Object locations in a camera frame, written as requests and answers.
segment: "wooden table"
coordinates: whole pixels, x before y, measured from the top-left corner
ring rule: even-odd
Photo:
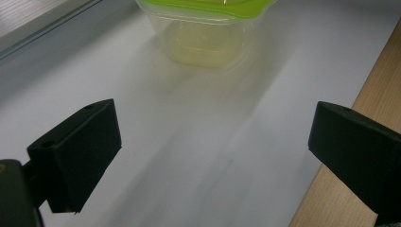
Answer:
[[[353,110],[401,133],[401,21],[366,80]],[[374,226],[369,209],[325,165],[306,192],[290,226]]]

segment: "food container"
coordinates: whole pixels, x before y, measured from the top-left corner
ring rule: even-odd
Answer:
[[[274,0],[137,0],[174,61],[221,67],[246,54]]]

